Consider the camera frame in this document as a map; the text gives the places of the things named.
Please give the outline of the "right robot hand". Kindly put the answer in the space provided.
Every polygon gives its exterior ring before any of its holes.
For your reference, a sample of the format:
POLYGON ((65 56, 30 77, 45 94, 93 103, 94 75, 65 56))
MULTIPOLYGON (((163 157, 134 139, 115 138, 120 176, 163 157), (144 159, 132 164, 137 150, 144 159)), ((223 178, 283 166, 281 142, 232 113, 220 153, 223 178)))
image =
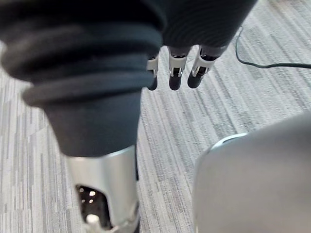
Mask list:
POLYGON ((143 88, 197 88, 255 5, 253 0, 3 0, 1 66, 30 82, 24 101, 48 117, 66 156, 89 233, 139 231, 136 143, 143 88))

